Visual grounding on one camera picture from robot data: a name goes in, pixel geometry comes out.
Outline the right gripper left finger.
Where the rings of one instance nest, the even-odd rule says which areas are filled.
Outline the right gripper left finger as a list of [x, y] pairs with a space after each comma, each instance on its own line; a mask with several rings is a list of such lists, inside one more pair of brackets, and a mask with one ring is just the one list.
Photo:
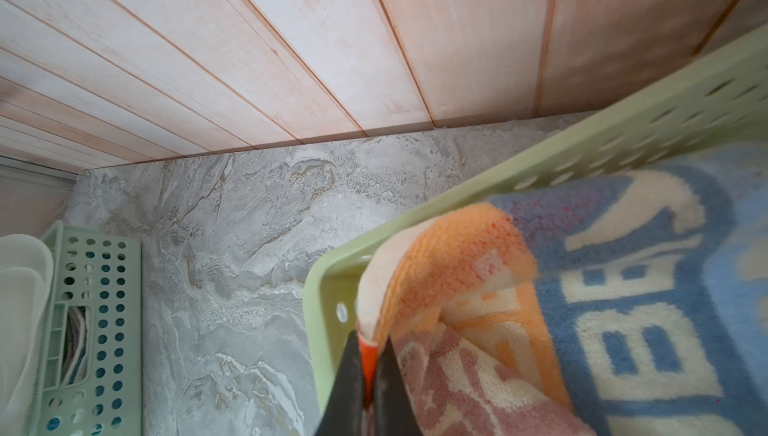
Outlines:
[[315, 432], [316, 436], [360, 436], [363, 434], [365, 378], [358, 336], [346, 340], [329, 399]]

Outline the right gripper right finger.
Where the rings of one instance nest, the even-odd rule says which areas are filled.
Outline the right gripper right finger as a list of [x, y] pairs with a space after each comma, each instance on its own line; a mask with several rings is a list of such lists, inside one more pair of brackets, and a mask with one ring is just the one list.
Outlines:
[[386, 341], [377, 361], [371, 410], [373, 435], [422, 436], [391, 339]]

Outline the red white blue towel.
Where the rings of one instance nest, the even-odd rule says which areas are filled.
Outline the red white blue towel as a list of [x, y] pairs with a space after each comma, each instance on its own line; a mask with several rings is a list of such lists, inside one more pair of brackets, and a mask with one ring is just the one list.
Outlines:
[[365, 269], [426, 435], [763, 435], [767, 148], [497, 194]]

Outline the blue Doraemon towel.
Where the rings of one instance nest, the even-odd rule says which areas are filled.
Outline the blue Doraemon towel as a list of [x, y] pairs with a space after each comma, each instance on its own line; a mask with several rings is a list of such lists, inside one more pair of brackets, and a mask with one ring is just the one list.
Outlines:
[[81, 382], [88, 370], [90, 309], [71, 306], [67, 311], [67, 325], [60, 385], [69, 386]]

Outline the plain white towel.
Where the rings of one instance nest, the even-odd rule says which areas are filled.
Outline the plain white towel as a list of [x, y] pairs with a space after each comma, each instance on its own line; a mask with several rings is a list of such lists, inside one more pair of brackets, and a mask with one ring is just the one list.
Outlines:
[[1, 433], [22, 435], [36, 391], [41, 320], [54, 271], [48, 246], [25, 234], [1, 238]]

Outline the light green plastic basket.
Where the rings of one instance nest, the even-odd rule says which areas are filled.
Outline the light green plastic basket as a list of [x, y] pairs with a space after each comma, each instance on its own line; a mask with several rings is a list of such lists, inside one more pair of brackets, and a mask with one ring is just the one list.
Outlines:
[[393, 234], [491, 194], [554, 186], [731, 142], [767, 140], [767, 28], [598, 111], [319, 258], [303, 296], [319, 408], [325, 408], [354, 322], [358, 281]]

